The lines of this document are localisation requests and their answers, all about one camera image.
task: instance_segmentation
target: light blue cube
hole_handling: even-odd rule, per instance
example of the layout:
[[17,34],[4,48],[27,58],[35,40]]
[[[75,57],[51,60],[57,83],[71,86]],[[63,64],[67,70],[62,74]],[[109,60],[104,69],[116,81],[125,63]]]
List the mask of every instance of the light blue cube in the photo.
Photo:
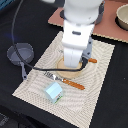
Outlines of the light blue cube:
[[56,103],[63,96],[63,90],[57,82],[53,82],[47,86],[44,89],[44,93],[52,103]]

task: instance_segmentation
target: cable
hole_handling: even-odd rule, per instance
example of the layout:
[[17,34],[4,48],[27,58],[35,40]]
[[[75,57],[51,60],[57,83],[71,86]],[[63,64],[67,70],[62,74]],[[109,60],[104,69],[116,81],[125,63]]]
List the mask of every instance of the cable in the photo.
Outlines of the cable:
[[37,67],[34,67],[30,64],[28,64],[22,57],[21,55],[19,54],[19,51],[17,50],[17,47],[16,47],[16,44],[14,43],[14,25],[15,25],[15,20],[16,20],[16,16],[18,14],[18,11],[21,7],[21,4],[23,3],[23,0],[20,1],[19,3],[19,6],[15,12],[15,15],[14,15],[14,18],[13,18],[13,22],[12,22],[12,29],[11,29],[11,36],[12,36],[12,44],[13,44],[13,47],[14,47],[14,50],[17,54],[17,56],[20,58],[20,60],[25,64],[27,65],[28,67],[32,68],[32,69],[35,69],[35,70],[39,70],[39,71],[70,71],[70,72],[77,72],[77,71],[81,71],[87,64],[87,59],[85,58],[82,58],[83,62],[82,62],[82,66],[80,69],[41,69],[41,68],[37,68]]

